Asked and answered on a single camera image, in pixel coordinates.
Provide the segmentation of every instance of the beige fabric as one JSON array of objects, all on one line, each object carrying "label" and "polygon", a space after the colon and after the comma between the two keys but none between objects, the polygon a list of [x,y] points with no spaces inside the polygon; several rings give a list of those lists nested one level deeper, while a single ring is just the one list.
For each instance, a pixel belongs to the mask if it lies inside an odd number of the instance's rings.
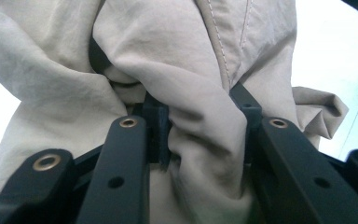
[{"label": "beige fabric", "polygon": [[[112,64],[105,77],[90,67],[91,34]],[[295,41],[294,1],[0,1],[0,82],[21,100],[0,146],[0,189],[36,151],[76,157],[102,144],[148,90],[169,106],[175,155],[168,172],[151,172],[151,223],[244,223],[247,121],[229,89],[239,81],[264,116],[307,133],[331,137],[345,114],[342,103],[307,109],[330,95],[294,98]]]}]

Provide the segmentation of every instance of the seam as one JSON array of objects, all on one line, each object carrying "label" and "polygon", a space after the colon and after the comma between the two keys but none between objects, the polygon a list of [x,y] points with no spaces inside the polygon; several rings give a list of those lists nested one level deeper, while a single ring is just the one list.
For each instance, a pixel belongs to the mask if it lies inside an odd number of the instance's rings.
[{"label": "seam", "polygon": [[226,76],[227,76],[227,79],[228,79],[228,85],[231,87],[231,80],[230,80],[230,77],[229,77],[229,72],[228,72],[228,67],[227,67],[226,54],[225,54],[225,50],[223,49],[223,43],[222,43],[222,40],[220,38],[219,29],[217,28],[216,20],[214,19],[211,0],[208,0],[208,5],[209,5],[209,9],[211,10],[213,25],[214,25],[214,28],[215,28],[216,33],[217,33],[217,38],[219,39],[220,49],[221,49],[222,54],[223,54],[223,61],[225,62]]},{"label": "seam", "polygon": [[245,44],[246,44],[246,41],[248,40],[248,35],[247,35],[247,31],[249,29],[249,20],[251,19],[251,12],[252,12],[252,8],[253,8],[253,5],[254,5],[254,0],[251,1],[251,5],[249,6],[249,13],[247,13],[248,15],[246,16],[246,27],[245,29],[243,30],[245,33],[245,37],[244,37],[244,40],[243,40],[243,43],[242,43],[242,46],[241,46],[241,49],[243,50],[245,48]]}]

